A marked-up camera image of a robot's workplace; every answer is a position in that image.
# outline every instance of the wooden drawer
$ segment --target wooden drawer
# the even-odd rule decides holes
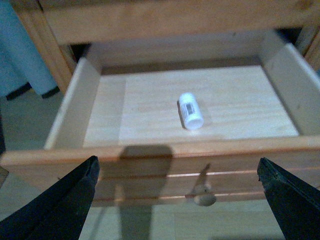
[[[204,116],[195,131],[179,116],[184,92]],[[93,43],[46,150],[1,165],[44,190],[96,155],[103,205],[183,202],[201,183],[218,201],[260,199],[261,157],[320,186],[319,109],[318,76],[274,31]]]

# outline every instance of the tiled floor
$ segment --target tiled floor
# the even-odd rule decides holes
[[[34,92],[0,99],[7,150],[42,148],[62,95],[41,99]],[[9,174],[0,189],[0,220],[40,192]],[[284,240],[266,200],[153,207],[92,207],[81,240]]]

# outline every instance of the wooden cabinet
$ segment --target wooden cabinet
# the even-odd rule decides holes
[[[261,199],[262,157],[320,186],[320,80],[265,30],[318,24],[318,1],[40,3],[58,44],[92,44],[46,149],[6,152],[10,172],[44,190],[96,155],[96,205],[183,202],[199,184],[218,201]],[[179,118],[184,92],[197,131]]]

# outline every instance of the blue cloth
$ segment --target blue cloth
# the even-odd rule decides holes
[[[0,0],[0,95],[30,83],[39,95],[57,84],[10,3]]]

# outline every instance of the barcode label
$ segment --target barcode label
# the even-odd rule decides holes
[[[192,106],[191,103],[187,103],[185,107],[186,107],[186,110],[188,111],[188,115],[191,115],[195,112],[194,106]]]
[[[187,103],[184,105],[183,114],[185,117],[188,117],[194,113],[195,113],[195,109],[194,109],[194,106],[192,105],[192,103]]]

